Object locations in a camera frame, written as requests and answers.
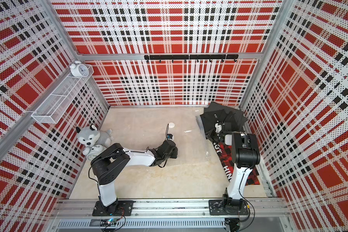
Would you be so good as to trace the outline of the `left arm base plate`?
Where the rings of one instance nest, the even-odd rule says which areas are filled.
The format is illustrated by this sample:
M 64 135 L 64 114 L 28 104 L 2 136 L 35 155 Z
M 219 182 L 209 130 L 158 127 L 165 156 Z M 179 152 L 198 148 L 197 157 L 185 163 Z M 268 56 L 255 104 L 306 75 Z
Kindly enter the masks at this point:
M 101 201 L 97 201 L 92 215 L 98 216 L 117 216 L 124 215 L 130 216 L 133 209 L 134 201 L 115 201 L 109 206 L 104 206 Z

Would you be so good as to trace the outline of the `clear vacuum bag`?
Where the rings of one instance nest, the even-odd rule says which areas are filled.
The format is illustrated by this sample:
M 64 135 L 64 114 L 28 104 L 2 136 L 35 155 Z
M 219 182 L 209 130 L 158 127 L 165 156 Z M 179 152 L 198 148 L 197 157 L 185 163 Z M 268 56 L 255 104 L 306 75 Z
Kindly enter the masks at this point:
M 185 163 L 188 164 L 211 160 L 209 140 L 206 138 L 205 127 L 201 119 L 203 112 L 203 108 L 184 108 L 183 129 L 180 130 L 183 139 L 181 154 Z

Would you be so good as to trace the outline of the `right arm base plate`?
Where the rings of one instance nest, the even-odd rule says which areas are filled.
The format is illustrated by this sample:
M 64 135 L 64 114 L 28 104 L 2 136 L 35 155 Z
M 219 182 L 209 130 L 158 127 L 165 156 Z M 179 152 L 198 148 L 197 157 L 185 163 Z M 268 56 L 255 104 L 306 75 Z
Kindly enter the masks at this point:
M 246 201 L 237 200 L 237 203 L 224 203 L 220 199 L 209 200 L 209 213 L 212 216 L 248 216 Z

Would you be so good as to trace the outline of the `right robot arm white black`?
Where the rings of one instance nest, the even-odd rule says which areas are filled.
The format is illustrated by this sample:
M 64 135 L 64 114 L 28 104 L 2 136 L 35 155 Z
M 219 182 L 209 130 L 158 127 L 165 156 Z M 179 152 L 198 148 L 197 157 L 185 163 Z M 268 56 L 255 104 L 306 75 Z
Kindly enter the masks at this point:
M 243 196 L 247 179 L 253 169 L 260 163 L 260 152 L 255 134 L 240 131 L 229 131 L 227 126 L 219 123 L 205 133 L 213 145 L 224 142 L 231 147 L 231 158 L 234 164 L 231 180 L 222 197 L 224 209 L 243 208 L 247 201 Z

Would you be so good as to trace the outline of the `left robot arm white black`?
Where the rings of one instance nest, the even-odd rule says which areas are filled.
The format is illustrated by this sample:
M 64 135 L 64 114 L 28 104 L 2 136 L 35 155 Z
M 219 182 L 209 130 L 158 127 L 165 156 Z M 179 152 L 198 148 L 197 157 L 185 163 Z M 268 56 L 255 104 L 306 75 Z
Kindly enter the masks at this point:
M 115 143 L 91 161 L 91 169 L 97 178 L 99 202 L 114 212 L 118 206 L 115 179 L 129 166 L 165 167 L 169 159 L 176 159 L 178 148 L 173 140 L 166 139 L 158 148 L 133 151 Z

